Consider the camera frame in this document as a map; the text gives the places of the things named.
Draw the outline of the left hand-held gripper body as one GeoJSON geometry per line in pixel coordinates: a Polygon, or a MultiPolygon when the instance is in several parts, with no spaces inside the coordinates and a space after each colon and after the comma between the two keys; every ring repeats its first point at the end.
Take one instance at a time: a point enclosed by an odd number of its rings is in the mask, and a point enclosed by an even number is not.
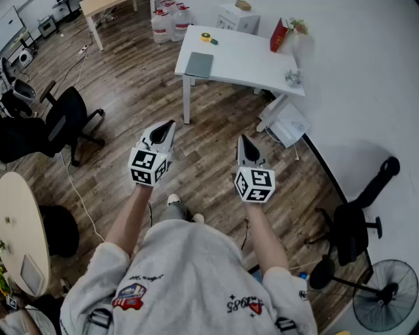
{"type": "Polygon", "coordinates": [[[128,169],[133,182],[155,186],[168,171],[171,154],[140,143],[131,149],[128,169]]]}

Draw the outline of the grey notebook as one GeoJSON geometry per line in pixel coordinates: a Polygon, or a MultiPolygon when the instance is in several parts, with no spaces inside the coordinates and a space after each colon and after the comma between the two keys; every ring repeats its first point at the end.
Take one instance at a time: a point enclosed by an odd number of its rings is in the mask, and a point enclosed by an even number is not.
{"type": "Polygon", "coordinates": [[[185,74],[192,77],[208,79],[211,73],[213,55],[192,52],[185,70],[185,74]]]}

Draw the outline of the person's right forearm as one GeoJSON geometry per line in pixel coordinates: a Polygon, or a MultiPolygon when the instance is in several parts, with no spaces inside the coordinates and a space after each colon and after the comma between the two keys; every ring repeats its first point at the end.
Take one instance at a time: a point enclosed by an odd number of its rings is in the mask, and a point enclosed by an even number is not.
{"type": "Polygon", "coordinates": [[[259,203],[245,203],[252,245],[262,274],[274,267],[289,268],[285,249],[259,203]]]}

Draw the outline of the person's left forearm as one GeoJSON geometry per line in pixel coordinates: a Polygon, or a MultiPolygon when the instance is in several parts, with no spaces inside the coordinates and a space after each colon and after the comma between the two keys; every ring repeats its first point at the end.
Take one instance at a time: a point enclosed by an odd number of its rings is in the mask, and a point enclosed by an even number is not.
{"type": "Polygon", "coordinates": [[[136,247],[152,191],[151,186],[137,184],[106,236],[106,242],[117,245],[129,256],[136,247]]]}

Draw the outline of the white box device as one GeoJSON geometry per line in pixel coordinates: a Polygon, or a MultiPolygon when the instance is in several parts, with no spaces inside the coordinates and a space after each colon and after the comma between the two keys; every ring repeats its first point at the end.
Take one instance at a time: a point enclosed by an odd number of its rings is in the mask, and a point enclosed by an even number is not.
{"type": "Polygon", "coordinates": [[[309,128],[310,123],[307,119],[290,103],[268,129],[285,148],[289,148],[299,141],[309,128]]]}

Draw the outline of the small blue flower arrangement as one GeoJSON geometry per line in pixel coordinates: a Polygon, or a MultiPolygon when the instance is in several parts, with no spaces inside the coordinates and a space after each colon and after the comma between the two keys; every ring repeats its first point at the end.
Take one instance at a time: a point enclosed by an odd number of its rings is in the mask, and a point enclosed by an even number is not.
{"type": "Polygon", "coordinates": [[[300,88],[302,87],[303,82],[303,75],[301,71],[298,69],[296,71],[294,70],[288,70],[284,74],[285,82],[290,88],[300,88]]]}

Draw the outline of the black round stool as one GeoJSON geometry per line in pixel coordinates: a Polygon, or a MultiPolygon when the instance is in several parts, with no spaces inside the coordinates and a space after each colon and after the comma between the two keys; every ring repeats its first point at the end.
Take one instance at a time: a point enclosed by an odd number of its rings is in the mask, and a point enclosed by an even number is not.
{"type": "Polygon", "coordinates": [[[60,205],[39,207],[50,256],[69,258],[79,247],[79,230],[71,212],[60,205]]]}

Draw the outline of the red book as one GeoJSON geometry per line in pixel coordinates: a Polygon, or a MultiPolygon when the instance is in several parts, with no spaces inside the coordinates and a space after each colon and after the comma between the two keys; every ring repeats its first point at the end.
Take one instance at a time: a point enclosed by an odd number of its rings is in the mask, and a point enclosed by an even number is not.
{"type": "Polygon", "coordinates": [[[281,45],[283,44],[286,35],[289,32],[289,26],[287,23],[283,23],[280,18],[278,24],[270,38],[270,51],[276,53],[281,45]]]}

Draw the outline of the pink white flower bouquet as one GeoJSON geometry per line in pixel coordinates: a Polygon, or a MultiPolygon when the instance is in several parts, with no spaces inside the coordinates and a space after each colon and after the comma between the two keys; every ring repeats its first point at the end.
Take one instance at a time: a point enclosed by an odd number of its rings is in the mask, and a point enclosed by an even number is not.
{"type": "Polygon", "coordinates": [[[294,33],[299,33],[303,35],[308,34],[308,26],[306,25],[303,19],[291,18],[289,21],[289,25],[291,31],[293,31],[294,33]]]}

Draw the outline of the white mesh office chair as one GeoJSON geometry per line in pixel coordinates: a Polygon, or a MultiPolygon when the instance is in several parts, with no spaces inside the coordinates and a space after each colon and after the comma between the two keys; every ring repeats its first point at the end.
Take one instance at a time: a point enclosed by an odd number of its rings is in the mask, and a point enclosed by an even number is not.
{"type": "Polygon", "coordinates": [[[16,78],[9,61],[0,58],[0,109],[11,118],[36,118],[29,106],[37,97],[36,91],[16,78]]]}

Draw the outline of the round wooden table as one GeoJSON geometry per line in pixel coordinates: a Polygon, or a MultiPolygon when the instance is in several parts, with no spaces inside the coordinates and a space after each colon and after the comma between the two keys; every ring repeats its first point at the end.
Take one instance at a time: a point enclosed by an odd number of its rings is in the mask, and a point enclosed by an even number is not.
{"type": "Polygon", "coordinates": [[[27,294],[27,285],[20,277],[24,255],[29,255],[44,276],[42,296],[50,281],[50,254],[42,216],[35,196],[25,179],[16,172],[0,177],[0,259],[9,276],[27,294]],[[5,217],[13,219],[5,224],[5,217]]]}

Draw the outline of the grey metal box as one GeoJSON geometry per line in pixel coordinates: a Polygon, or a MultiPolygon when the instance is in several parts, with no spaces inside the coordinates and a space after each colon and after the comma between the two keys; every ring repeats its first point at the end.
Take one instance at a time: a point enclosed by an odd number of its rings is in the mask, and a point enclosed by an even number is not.
{"type": "Polygon", "coordinates": [[[58,33],[59,28],[53,15],[45,16],[38,22],[38,30],[44,39],[47,39],[53,33],[58,33]]]}

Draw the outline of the grey tablet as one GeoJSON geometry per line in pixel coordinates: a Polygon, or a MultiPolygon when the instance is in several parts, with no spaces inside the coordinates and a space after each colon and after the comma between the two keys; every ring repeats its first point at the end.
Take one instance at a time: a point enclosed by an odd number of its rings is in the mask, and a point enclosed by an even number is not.
{"type": "Polygon", "coordinates": [[[24,255],[20,268],[20,277],[27,285],[30,293],[38,296],[43,287],[44,276],[29,255],[24,255]]]}

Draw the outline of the black floor fan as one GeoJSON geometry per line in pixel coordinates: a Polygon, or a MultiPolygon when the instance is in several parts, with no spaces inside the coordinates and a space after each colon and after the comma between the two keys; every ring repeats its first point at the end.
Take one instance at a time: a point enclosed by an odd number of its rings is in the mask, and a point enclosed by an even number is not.
{"type": "Polygon", "coordinates": [[[419,279],[413,268],[400,260],[373,264],[366,284],[335,276],[335,263],[320,261],[310,275],[310,286],[324,289],[330,282],[354,289],[352,306],[357,321],[371,332],[386,332],[399,326],[412,312],[419,297],[419,279]]]}

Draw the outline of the whiteboard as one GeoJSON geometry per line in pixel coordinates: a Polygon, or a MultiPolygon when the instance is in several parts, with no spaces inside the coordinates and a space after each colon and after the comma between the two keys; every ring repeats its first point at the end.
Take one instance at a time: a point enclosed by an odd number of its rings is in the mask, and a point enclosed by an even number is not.
{"type": "Polygon", "coordinates": [[[0,18],[0,54],[6,52],[21,34],[27,31],[16,7],[12,6],[0,18]]]}

